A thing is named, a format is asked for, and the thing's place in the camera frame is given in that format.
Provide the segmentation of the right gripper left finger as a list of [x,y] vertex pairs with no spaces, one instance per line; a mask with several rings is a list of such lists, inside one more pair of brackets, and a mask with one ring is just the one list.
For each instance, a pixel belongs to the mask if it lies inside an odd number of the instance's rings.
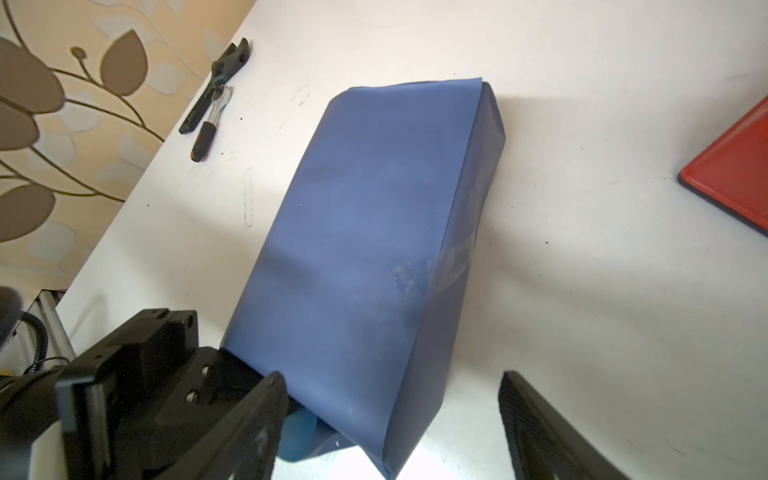
[[152,379],[155,479],[269,479],[289,407],[285,378],[169,370]]

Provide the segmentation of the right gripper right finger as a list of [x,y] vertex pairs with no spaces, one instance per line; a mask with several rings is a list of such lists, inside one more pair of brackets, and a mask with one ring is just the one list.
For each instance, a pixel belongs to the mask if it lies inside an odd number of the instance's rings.
[[520,373],[504,373],[498,403],[517,479],[626,477]]

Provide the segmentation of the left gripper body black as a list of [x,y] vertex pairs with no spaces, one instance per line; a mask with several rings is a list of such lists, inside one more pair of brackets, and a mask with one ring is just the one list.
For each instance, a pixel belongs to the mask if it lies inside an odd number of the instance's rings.
[[54,392],[71,479],[153,479],[262,377],[202,347],[194,310],[145,309],[75,358]]

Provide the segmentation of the light blue wrapping paper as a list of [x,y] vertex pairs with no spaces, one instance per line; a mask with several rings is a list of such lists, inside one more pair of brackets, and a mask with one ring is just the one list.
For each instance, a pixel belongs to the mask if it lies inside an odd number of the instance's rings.
[[441,408],[505,140],[478,78],[337,95],[224,335],[387,479]]

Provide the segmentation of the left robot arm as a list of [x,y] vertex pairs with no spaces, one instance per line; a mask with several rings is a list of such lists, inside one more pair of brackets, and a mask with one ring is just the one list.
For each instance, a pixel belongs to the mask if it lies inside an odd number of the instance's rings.
[[47,365],[48,334],[1,291],[1,336],[28,323],[36,357],[1,381],[5,479],[153,479],[259,382],[232,354],[198,343],[193,310],[145,309],[74,359]]

